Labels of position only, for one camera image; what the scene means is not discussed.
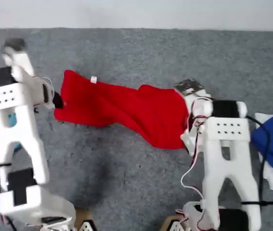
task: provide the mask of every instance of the white wall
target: white wall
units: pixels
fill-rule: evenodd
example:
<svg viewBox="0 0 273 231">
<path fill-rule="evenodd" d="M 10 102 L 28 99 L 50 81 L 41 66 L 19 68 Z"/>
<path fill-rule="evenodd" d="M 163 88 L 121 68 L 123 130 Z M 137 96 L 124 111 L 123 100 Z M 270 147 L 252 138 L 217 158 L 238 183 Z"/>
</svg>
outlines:
<svg viewBox="0 0 273 231">
<path fill-rule="evenodd" d="M 273 0 L 0 0 L 0 27 L 273 30 Z"/>
</svg>

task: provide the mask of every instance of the red cloth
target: red cloth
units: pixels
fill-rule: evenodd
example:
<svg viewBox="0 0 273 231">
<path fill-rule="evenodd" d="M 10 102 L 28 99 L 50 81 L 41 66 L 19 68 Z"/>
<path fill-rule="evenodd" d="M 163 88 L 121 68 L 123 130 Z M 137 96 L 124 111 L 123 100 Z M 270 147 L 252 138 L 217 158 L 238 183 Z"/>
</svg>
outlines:
<svg viewBox="0 0 273 231">
<path fill-rule="evenodd" d="M 120 123 L 154 147 L 184 148 L 180 135 L 186 129 L 188 112 L 183 98 L 173 89 L 94 84 L 66 70 L 61 97 L 64 108 L 55 109 L 57 120 L 97 127 Z"/>
</svg>

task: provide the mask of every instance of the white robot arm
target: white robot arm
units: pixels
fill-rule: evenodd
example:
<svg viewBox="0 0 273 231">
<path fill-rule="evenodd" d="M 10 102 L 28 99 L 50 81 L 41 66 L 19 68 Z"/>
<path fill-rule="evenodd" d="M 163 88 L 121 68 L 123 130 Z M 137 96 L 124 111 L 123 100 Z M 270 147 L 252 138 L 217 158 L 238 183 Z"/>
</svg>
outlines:
<svg viewBox="0 0 273 231">
<path fill-rule="evenodd" d="M 22 39 L 7 40 L 3 58 L 7 66 L 0 68 L 0 213 L 42 230 L 76 231 L 73 204 L 42 187 L 49 181 L 49 170 L 34 116 L 38 105 L 62 107 L 63 102 L 47 79 L 35 77 Z M 10 127 L 12 113 L 17 122 Z M 32 168 L 11 172 L 15 142 L 31 157 Z"/>
<path fill-rule="evenodd" d="M 231 225 L 230 222 L 237 228 L 239 225 L 236 222 L 245 222 L 241 231 L 260 230 L 260 205 L 244 205 L 243 212 L 222 209 L 218 204 L 220 190 L 226 178 L 234 183 L 242 201 L 259 201 L 257 183 L 252 175 L 245 103 L 214 101 L 193 79 L 185 80 L 175 88 L 184 97 L 190 112 L 188 128 L 181 139 L 191 156 L 198 155 L 199 152 L 204 154 L 203 199 L 201 202 L 189 202 L 183 207 L 184 213 L 189 217 L 189 227 L 193 231 L 223 230 Z M 230 160 L 224 159 L 222 147 L 229 148 Z"/>
</svg>

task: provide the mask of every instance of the white cloth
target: white cloth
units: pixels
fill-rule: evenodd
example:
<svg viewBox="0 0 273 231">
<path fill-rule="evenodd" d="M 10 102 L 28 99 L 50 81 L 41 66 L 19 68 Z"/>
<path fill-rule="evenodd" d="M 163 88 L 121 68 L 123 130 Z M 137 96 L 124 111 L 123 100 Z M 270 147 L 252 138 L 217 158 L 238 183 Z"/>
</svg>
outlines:
<svg viewBox="0 0 273 231">
<path fill-rule="evenodd" d="M 271 117 L 273 117 L 273 115 L 255 113 L 255 118 L 261 123 L 266 122 Z M 259 158 L 260 158 L 260 161 L 262 161 L 262 155 L 260 153 L 259 153 Z M 273 167 L 271 167 L 267 161 L 265 162 L 263 177 L 267 179 L 270 189 L 273 190 Z"/>
</svg>

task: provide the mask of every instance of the carpet floor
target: carpet floor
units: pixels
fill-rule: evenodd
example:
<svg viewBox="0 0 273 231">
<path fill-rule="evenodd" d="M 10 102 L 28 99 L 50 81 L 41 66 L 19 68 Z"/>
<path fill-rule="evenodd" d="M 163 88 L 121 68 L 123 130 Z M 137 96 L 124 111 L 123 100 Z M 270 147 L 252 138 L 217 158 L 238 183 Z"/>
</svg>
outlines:
<svg viewBox="0 0 273 231">
<path fill-rule="evenodd" d="M 214 97 L 246 102 L 250 115 L 273 113 L 273 32 L 0 29 L 0 48 L 8 37 L 26 39 L 36 74 L 49 77 L 57 91 L 65 69 L 131 88 L 172 88 L 193 77 Z M 153 148 L 119 124 L 62 124 L 50 111 L 41 111 L 37 122 L 51 172 L 47 188 L 88 208 L 99 230 L 157 231 L 175 209 L 199 200 L 180 185 L 191 162 L 185 150 Z M 260 164 L 253 148 L 251 157 L 257 178 Z M 15 169 L 29 165 L 24 151 L 14 155 Z M 200 158 L 186 180 L 201 187 L 203 176 Z M 264 198 L 273 200 L 267 182 Z M 230 181 L 219 200 L 222 206 L 240 206 Z M 0 220 L 0 230 L 9 228 Z M 273 231 L 273 206 L 263 209 L 261 230 Z"/>
</svg>

